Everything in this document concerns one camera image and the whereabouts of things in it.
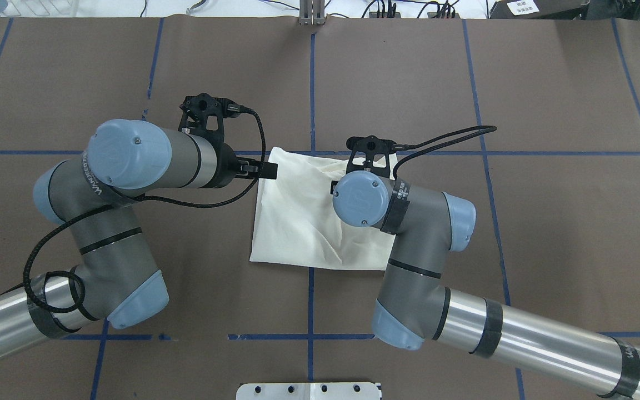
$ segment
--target metal bracket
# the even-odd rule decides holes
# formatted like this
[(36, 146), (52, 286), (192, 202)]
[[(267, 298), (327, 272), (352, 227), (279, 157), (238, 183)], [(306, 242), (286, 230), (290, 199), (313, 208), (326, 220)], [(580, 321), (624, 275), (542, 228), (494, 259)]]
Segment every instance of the metal bracket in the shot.
[(382, 385), (371, 382), (243, 384), (236, 400), (381, 400)]
[(300, 0), (300, 25), (325, 25), (325, 0)]

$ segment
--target silver metal tube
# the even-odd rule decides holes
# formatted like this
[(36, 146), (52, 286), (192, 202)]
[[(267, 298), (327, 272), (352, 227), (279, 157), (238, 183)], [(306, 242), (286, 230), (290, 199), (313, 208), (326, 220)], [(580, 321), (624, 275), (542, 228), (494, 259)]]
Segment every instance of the silver metal tube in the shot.
[[(46, 284), (46, 299), (52, 306), (68, 307), (73, 304), (68, 279), (54, 277)], [(69, 329), (77, 329), (91, 323), (78, 311), (54, 314)], [(28, 311), (23, 288), (0, 296), (0, 358), (19, 352), (48, 337), (38, 330)]]
[[(611, 393), (624, 378), (626, 360), (622, 357), (633, 358), (632, 352), (636, 352), (640, 361), (640, 346), (623, 344), (624, 351), (612, 337), (508, 306), (498, 307), (493, 314), (487, 309), (485, 299), (451, 291), (444, 329), (437, 341), (478, 353), (487, 319), (492, 318), (500, 322), (500, 337), (485, 357), (541, 372), (600, 395)], [(640, 400), (640, 373), (630, 378), (638, 380), (632, 398)]]

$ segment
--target robotic arm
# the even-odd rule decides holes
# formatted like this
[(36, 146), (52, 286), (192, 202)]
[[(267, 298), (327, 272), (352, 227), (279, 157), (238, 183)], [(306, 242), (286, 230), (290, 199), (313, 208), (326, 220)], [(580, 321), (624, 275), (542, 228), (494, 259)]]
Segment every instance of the robotic arm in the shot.
[[(137, 324), (169, 301), (130, 205), (153, 199), (191, 207), (225, 205), (258, 179), (275, 179), (277, 165), (264, 162), (265, 141), (255, 111), (206, 93), (180, 106), (179, 131), (145, 121), (113, 119), (97, 128), (81, 156), (57, 164), (33, 189), (34, 203), (59, 225), (34, 249), (23, 284), (0, 296), (0, 358), (47, 339), (63, 337), (105, 318), (116, 329)], [(262, 160), (236, 157), (224, 144), (223, 120), (255, 116)], [(216, 130), (207, 129), (209, 118)], [(190, 204), (144, 194), (158, 188), (220, 188), (234, 177), (253, 179), (240, 195), (217, 204)], [(70, 271), (30, 279), (41, 246), (70, 226), (83, 262)]]
[[(396, 235), (372, 320), (374, 334), (417, 350), (425, 339), (579, 385), (603, 398), (640, 399), (640, 345), (572, 327), (441, 285), (449, 251), (468, 245), (473, 204), (420, 187), (373, 165), (396, 144), (377, 137), (348, 140), (347, 175), (331, 189), (348, 225)], [(353, 164), (357, 152), (363, 165)]]

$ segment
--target white cloth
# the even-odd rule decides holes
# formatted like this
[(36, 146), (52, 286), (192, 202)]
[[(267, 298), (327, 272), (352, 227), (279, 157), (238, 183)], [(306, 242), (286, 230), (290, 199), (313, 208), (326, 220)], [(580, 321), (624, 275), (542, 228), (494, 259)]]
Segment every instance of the white cloth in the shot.
[[(396, 160), (392, 154), (389, 165)], [(332, 207), (330, 184), (345, 175), (346, 160), (274, 147), (269, 161), (278, 164), (278, 177), (258, 183), (251, 261), (335, 270), (386, 268), (394, 236), (349, 226)]]

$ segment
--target white towel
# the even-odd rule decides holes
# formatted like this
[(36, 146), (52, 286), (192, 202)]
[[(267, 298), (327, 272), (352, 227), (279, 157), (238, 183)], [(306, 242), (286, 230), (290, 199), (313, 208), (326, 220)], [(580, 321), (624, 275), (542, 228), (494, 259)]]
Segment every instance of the white towel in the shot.
[[(330, 183), (345, 175), (346, 160), (274, 147), (269, 161), (278, 164), (278, 177), (258, 183), (251, 261), (335, 270), (386, 268), (394, 236), (349, 226), (333, 210)], [(389, 166), (396, 161), (392, 154)]]

